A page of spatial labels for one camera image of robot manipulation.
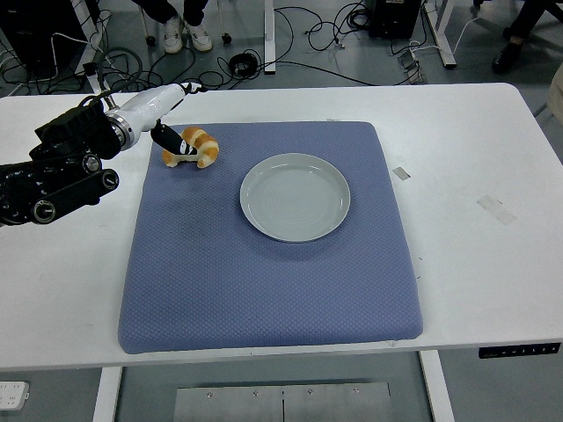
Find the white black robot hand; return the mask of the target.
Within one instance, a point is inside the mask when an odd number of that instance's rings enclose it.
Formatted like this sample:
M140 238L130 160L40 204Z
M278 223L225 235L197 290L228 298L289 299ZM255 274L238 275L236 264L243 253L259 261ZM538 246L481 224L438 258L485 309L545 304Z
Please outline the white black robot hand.
M188 94L205 92L198 83L167 84L137 93L124 105L106 113L114 132L121 142L121 149L132 148L142 132L149 132L157 121L181 103Z

